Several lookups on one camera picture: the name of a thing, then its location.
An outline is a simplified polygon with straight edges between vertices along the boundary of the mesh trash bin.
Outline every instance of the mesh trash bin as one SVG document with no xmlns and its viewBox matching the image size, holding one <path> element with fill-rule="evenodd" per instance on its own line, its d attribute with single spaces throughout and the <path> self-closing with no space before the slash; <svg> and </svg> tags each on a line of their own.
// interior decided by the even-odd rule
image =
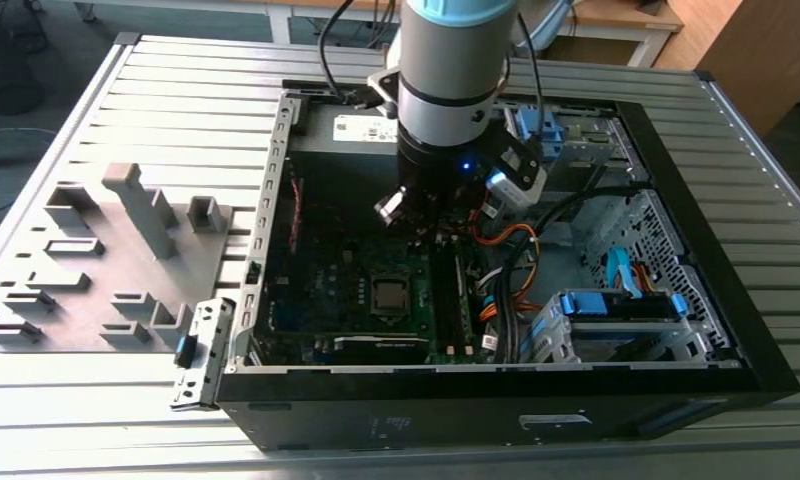
<svg viewBox="0 0 800 480">
<path fill-rule="evenodd" d="M 0 0 L 0 31 L 23 53 L 37 53 L 49 45 L 35 16 L 37 5 L 37 0 Z"/>
<path fill-rule="evenodd" d="M 43 89 L 26 65 L 26 56 L 0 32 L 0 115 L 30 111 L 43 101 Z"/>
</svg>

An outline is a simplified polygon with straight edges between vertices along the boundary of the black computer chassis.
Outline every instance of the black computer chassis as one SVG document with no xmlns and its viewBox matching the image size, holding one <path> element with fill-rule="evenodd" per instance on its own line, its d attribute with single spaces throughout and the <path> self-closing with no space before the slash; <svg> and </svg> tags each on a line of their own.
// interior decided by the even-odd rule
<svg viewBox="0 0 800 480">
<path fill-rule="evenodd" d="M 320 92 L 290 90 L 285 97 L 309 94 Z M 547 101 L 609 108 L 620 117 L 684 244 L 681 261 L 695 267 L 743 353 L 741 368 L 222 373 L 216 404 L 261 450 L 644 440 L 800 392 L 643 107 L 595 99 Z"/>
</svg>

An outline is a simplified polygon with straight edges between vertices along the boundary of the white label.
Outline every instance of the white label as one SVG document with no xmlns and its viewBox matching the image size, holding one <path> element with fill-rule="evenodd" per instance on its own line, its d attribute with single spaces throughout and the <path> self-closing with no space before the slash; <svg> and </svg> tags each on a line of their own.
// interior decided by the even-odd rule
<svg viewBox="0 0 800 480">
<path fill-rule="evenodd" d="M 489 217 L 489 218 L 494 218 L 494 215 L 497 215 L 497 208 L 494 208 L 488 203 L 482 204 L 482 206 L 480 207 L 480 210 L 482 211 L 482 213 L 485 214 L 485 216 Z"/>
<path fill-rule="evenodd" d="M 334 117 L 332 139 L 336 142 L 394 143 L 397 121 L 381 116 L 338 115 Z"/>
<path fill-rule="evenodd" d="M 497 337 L 492 335 L 482 336 L 482 344 L 480 345 L 486 350 L 494 351 L 497 349 Z"/>
</svg>

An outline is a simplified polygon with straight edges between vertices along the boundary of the aluminum slotted table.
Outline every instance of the aluminum slotted table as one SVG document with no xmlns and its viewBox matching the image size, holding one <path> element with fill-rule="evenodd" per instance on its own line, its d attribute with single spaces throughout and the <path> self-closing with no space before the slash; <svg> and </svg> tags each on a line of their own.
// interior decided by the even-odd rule
<svg viewBox="0 0 800 480">
<path fill-rule="evenodd" d="M 344 48 L 329 49 L 328 61 L 341 82 L 361 82 L 382 64 L 377 53 Z M 549 95 L 644 105 L 800 380 L 800 193 L 717 85 L 688 72 L 540 66 Z M 233 207 L 216 293 L 236 298 L 288 78 L 321 80 L 313 47 L 122 35 L 0 227 L 0 282 L 22 261 L 54 186 L 98 182 L 102 164 L 130 161 L 170 203 L 209 195 Z M 526 62 L 513 62 L 510 88 L 532 94 Z M 0 354 L 0 473 L 253 478 L 272 470 L 298 478 L 310 468 L 348 478 L 337 469 L 356 467 L 364 478 L 556 471 L 595 479 L 617 469 L 633 478 L 800 478 L 800 394 L 648 443 L 265 456 L 224 414 L 168 411 L 170 362 L 153 353 Z"/>
</svg>

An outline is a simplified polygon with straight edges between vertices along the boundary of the open computer tower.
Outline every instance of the open computer tower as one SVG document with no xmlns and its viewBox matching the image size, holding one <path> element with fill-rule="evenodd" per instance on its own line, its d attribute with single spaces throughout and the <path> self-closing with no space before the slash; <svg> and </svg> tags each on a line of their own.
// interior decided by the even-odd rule
<svg viewBox="0 0 800 480">
<path fill-rule="evenodd" d="M 649 439 L 800 390 L 640 105 L 547 98 L 538 204 L 510 218 L 481 193 L 420 244 L 372 207 L 396 186 L 390 123 L 285 86 L 242 295 L 198 306 L 174 409 L 221 408 L 266 451 L 533 445 Z M 496 102 L 516 137 L 532 105 Z M 493 235 L 637 180 L 652 188 L 588 200 L 540 234 L 513 274 L 534 272 L 520 361 L 498 363 L 498 252 L 469 217 Z"/>
</svg>

